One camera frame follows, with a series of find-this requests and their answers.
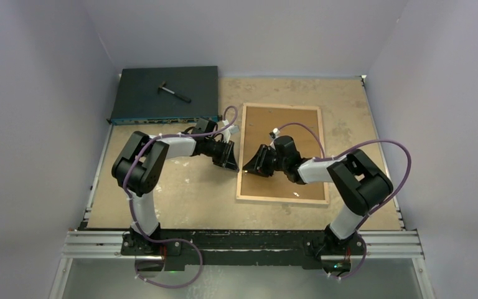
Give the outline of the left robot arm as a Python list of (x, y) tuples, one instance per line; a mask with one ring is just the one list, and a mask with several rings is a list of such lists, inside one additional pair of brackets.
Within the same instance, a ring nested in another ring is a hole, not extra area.
[(159, 221), (154, 211), (153, 192), (165, 162), (179, 157), (207, 156), (215, 166), (239, 172), (231, 136), (238, 126), (225, 120), (223, 126), (201, 118), (194, 126), (176, 134), (148, 135), (135, 131), (111, 169), (111, 175), (126, 193), (132, 218), (131, 228), (140, 234), (136, 246), (146, 255), (155, 254), (161, 238), (154, 234)]

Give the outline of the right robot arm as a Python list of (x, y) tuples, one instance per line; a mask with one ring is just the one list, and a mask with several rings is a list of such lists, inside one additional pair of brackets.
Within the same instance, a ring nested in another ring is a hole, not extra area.
[(324, 230), (326, 249), (334, 254), (348, 247), (365, 217), (393, 193), (390, 179), (364, 151), (355, 149), (339, 159), (325, 161), (303, 158), (287, 135), (277, 137), (270, 145), (260, 145), (243, 170), (265, 178), (280, 171), (300, 185), (334, 184), (344, 203)]

